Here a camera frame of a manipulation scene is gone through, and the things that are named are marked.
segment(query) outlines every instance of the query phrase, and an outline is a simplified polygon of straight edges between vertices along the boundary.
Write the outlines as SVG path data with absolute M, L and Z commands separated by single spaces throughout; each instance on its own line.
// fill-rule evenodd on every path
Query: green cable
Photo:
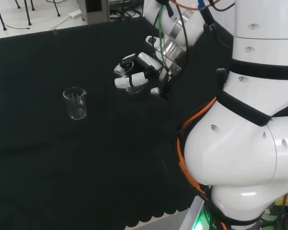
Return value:
M 159 41 L 160 41 L 160 53 L 161 53 L 161 57 L 163 60 L 164 65 L 166 66 L 166 68 L 168 68 L 167 64 L 165 63 L 165 59 L 164 59 L 164 55 L 163 55 L 163 48 L 162 48 L 162 26 L 161 26 L 161 16 L 162 16 L 162 10 L 163 10 L 162 6 L 159 10 Z

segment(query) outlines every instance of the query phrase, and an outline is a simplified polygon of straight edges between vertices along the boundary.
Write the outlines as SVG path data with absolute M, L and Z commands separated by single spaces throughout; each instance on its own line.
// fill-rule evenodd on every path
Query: cable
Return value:
M 177 10 L 178 10 L 178 13 L 179 13 L 180 20 L 181 20 L 183 34 L 184 34 L 184 39 L 186 40 L 186 49 L 187 49 L 187 60 L 186 60 L 186 63 L 184 64 L 184 67 L 181 69 L 181 72 L 180 72 L 180 74 L 182 74 L 184 72 L 184 70 L 186 69 L 188 63 L 189 63 L 189 43 L 188 43 L 187 31 L 186 31 L 186 27 L 184 25 L 184 21 L 183 21 L 183 18 L 182 18 L 181 11 L 180 11 L 178 6 L 176 6 L 176 7 L 177 7 Z
M 56 1 L 56 4 L 61 3 L 61 2 L 64 2 L 64 1 L 67 1 L 67 0 L 63 0 L 63 1 L 59 1 L 59 2 Z
M 214 1 L 214 4 L 218 3 L 219 1 L 221 0 L 215 0 Z M 179 7 L 182 7 L 184 9 L 187 9 L 187 10 L 191 10 L 191 11 L 198 11 L 199 9 L 198 8 L 192 8 L 192 7 L 187 7 L 187 6 L 184 6 L 184 5 L 181 5 L 179 3 L 177 3 L 175 0 L 171 0 L 171 2 L 173 2 L 176 6 L 179 6 Z
M 155 36 L 154 36 L 154 30 L 155 30 L 155 28 L 156 28 L 156 24 L 157 24 L 158 18 L 159 18 L 159 12 L 158 12 L 158 14 L 157 14 L 157 16 L 156 16 L 156 18 L 155 18 L 154 26 L 152 27 L 152 49 L 153 49 L 153 56 L 155 56 L 156 61 L 159 62 L 160 65 L 169 73 L 170 71 L 169 71 L 168 67 L 166 67 L 166 66 L 163 64 L 163 62 L 157 57 L 156 48 L 155 48 L 155 46 L 154 46 L 154 43 L 155 43 L 155 42 L 154 42 L 154 37 L 155 37 Z
M 182 126 L 182 130 L 181 132 L 183 132 L 183 129 L 186 128 L 190 122 L 195 121 L 197 118 L 199 118 L 200 116 L 202 116 L 204 113 L 206 113 L 215 103 L 216 98 L 214 98 L 208 105 L 206 105 L 203 109 L 201 109 L 200 111 L 198 111 L 195 115 L 193 115 L 191 118 L 189 118 Z M 216 209 L 218 212 L 222 213 L 221 210 L 213 204 L 213 202 L 210 201 L 211 199 L 211 189 L 212 186 L 210 187 L 210 189 L 208 189 L 207 186 L 205 185 L 201 185 L 199 184 L 196 180 L 194 180 L 194 178 L 190 175 L 190 172 L 186 166 L 186 162 L 184 157 L 182 156 L 182 152 L 181 152 L 181 147 L 180 147 L 180 139 L 177 138 L 177 152 L 178 152 L 178 156 L 179 156 L 179 165 L 183 171 L 183 173 L 185 174 L 186 178 L 188 179 L 188 181 L 190 182 L 190 184 L 198 191 L 198 196 L 203 199 L 203 201 L 205 202 L 205 204 L 208 204 L 206 207 L 208 207 L 209 205 L 211 205 L 214 209 Z M 209 223 L 209 229 L 211 230 L 211 227 L 213 226 L 213 216 L 212 216 L 212 212 L 210 213 L 210 223 Z M 220 227 L 222 227 L 224 230 L 227 230 L 227 227 L 224 223 L 222 223 L 221 221 L 217 221 L 218 225 Z
M 142 3 L 142 17 L 144 15 L 144 2 Z
M 120 11 L 119 10 L 110 9 L 110 15 L 116 15 L 116 17 L 110 17 L 111 20 L 122 20 L 122 19 L 125 19 L 125 18 L 127 18 L 127 19 L 128 18 L 133 18 L 136 14 L 138 14 L 140 17 L 143 17 L 143 14 L 140 11 L 135 9 L 138 6 L 143 5 L 143 4 L 138 4 L 138 5 L 135 5 L 135 6 L 129 6 L 129 7 L 125 8 L 124 7 L 125 1 L 126 0 L 123 0 Z
M 235 3 L 231 4 L 230 6 L 226 7 L 225 9 L 218 9 L 216 6 L 215 6 L 215 3 L 213 2 L 213 0 L 208 0 L 210 5 L 213 7 L 213 9 L 215 9 L 216 11 L 218 12 L 224 12 L 224 11 L 227 11 L 229 10 L 231 7 L 233 7 L 235 5 Z
M 284 196 L 284 200 L 283 200 L 283 204 L 282 204 L 282 212 L 284 213 L 285 211 L 285 207 L 286 207 L 286 201 L 287 201 L 287 196 L 288 194 L 286 194 Z M 261 228 L 265 228 L 274 224 L 278 225 L 278 220 L 281 218 L 282 214 L 279 214 L 276 219 L 272 220 L 272 221 L 263 221 L 260 225 Z
M 70 19 L 71 18 L 71 16 L 68 16 L 68 18 L 67 19 L 65 19 L 63 22 L 61 22 L 60 24 L 58 24 L 58 25 L 56 25 L 56 26 L 54 26 L 54 27 L 52 27 L 50 30 L 54 30 L 55 28 L 57 28 L 59 25 L 62 25 L 64 22 L 66 22 L 68 19 Z
M 163 48 L 162 48 L 162 29 L 161 29 L 161 17 L 162 17 L 162 10 L 163 10 L 163 5 L 162 7 L 160 7 L 159 10 L 159 43 L 160 43 L 160 53 L 161 53 L 161 57 L 163 60 L 164 65 L 168 68 L 165 59 L 164 59 L 164 55 L 163 55 Z
M 167 54 L 167 48 L 165 47 L 165 36 L 164 36 L 164 31 L 163 31 L 163 28 L 161 27 L 162 29 L 162 35 L 163 35 L 163 44 L 164 44 L 164 51 L 165 51 L 165 62 L 167 61 L 167 58 L 168 58 L 168 54 Z
M 27 28 L 16 28 L 16 27 L 12 27 L 12 26 L 9 26 L 9 25 L 7 25 L 7 24 L 5 24 L 7 27 L 9 27 L 9 28 L 12 28 L 12 29 L 16 29 L 16 30 L 30 30 L 30 28 L 29 27 L 27 27 Z
M 280 216 L 277 219 L 277 228 L 278 228 L 278 230 L 283 230 L 283 228 L 281 227 L 281 221 L 282 221 L 282 217 Z

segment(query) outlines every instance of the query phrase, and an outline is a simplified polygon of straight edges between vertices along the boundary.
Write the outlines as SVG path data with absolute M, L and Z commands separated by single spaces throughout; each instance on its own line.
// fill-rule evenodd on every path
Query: blue cable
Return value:
M 204 0 L 198 0 L 198 9 L 204 8 L 206 5 L 204 3 Z

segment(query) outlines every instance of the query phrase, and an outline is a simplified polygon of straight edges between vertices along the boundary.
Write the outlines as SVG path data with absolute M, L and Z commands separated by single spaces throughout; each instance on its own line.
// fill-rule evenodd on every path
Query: black table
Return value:
M 120 230 L 190 206 L 162 156 L 231 53 L 202 36 L 167 101 L 116 90 L 114 67 L 151 54 L 151 30 L 134 19 L 0 39 L 0 230 Z M 72 86 L 88 92 L 83 121 L 67 115 Z

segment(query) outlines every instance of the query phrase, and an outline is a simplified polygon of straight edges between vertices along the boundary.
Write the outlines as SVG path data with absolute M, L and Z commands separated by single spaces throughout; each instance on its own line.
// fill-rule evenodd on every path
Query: glass beaker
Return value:
M 86 91 L 79 87 L 71 87 L 63 92 L 68 115 L 71 119 L 79 120 L 86 116 Z

